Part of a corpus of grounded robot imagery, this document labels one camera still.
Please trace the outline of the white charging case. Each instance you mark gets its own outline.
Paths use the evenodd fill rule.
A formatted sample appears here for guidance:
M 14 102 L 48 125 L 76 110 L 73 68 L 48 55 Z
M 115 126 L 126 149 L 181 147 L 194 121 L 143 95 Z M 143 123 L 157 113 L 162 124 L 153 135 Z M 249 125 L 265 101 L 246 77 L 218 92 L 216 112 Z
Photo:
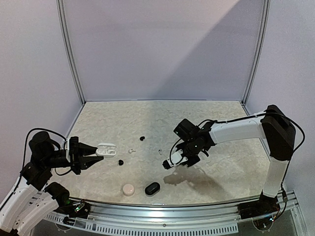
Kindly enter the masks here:
M 113 143 L 99 143 L 95 151 L 97 156 L 106 158 L 114 157 L 117 154 L 117 146 Z

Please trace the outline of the pink charging case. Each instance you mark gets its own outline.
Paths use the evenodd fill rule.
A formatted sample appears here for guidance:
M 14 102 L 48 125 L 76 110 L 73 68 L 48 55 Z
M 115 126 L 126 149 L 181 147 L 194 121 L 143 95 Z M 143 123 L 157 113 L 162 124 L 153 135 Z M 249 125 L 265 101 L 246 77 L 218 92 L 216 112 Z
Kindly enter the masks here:
M 129 184 L 129 183 L 125 184 L 123 186 L 122 190 L 123 190 L 123 194 L 125 196 L 132 196 L 134 194 L 134 192 L 135 192 L 134 186 L 132 184 Z

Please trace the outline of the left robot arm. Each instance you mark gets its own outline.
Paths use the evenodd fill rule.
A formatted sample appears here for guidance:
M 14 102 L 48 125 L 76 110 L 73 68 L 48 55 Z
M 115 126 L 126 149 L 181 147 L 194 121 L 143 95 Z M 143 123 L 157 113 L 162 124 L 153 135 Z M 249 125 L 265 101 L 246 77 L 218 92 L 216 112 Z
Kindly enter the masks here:
M 91 206 L 83 200 L 70 200 L 69 191 L 57 182 L 49 183 L 54 168 L 68 168 L 76 175 L 103 160 L 96 147 L 65 139 L 62 147 L 50 138 L 50 130 L 35 128 L 32 139 L 25 140 L 31 159 L 24 162 L 16 183 L 0 207 L 0 234 L 25 236 L 48 213 L 57 210 L 69 217 L 86 218 Z

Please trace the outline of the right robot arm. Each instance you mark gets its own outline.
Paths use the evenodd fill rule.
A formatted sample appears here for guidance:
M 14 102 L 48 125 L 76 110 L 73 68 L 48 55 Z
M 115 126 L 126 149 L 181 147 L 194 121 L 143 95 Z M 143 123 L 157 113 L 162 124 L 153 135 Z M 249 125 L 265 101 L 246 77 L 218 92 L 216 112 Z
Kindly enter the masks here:
M 270 210 L 280 190 L 294 153 L 296 129 L 293 122 L 286 117 L 276 105 L 269 105 L 262 113 L 218 121 L 207 120 L 204 125 L 195 125 L 188 119 L 182 120 L 174 129 L 181 143 L 175 145 L 164 161 L 165 168 L 178 165 L 188 167 L 199 162 L 199 154 L 206 154 L 211 147 L 218 144 L 247 139 L 265 139 L 270 151 L 270 164 L 262 189 L 263 197 L 254 204 L 258 214 Z

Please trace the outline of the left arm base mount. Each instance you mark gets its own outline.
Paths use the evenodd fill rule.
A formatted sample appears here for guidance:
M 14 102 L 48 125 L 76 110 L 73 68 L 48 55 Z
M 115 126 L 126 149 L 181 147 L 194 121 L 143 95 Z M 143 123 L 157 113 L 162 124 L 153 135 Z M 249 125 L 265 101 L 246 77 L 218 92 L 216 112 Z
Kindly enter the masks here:
M 56 200 L 58 207 L 54 210 L 55 212 L 67 215 L 69 218 L 88 218 L 91 204 L 85 200 L 74 201 L 67 195 L 58 196 Z

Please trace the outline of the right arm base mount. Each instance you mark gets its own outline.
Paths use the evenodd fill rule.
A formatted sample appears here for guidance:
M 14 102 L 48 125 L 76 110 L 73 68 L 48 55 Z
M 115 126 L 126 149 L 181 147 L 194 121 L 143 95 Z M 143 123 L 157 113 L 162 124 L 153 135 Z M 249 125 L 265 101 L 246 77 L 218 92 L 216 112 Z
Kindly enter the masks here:
M 274 221 L 278 219 L 286 209 L 286 204 L 288 201 L 286 192 L 282 192 L 282 198 L 283 202 L 285 203 L 282 211 L 278 197 L 267 197 L 262 192 L 258 200 L 238 204 L 238 213 L 241 216 L 241 219 L 248 219 L 275 212 L 276 215 L 271 219 L 271 221 Z

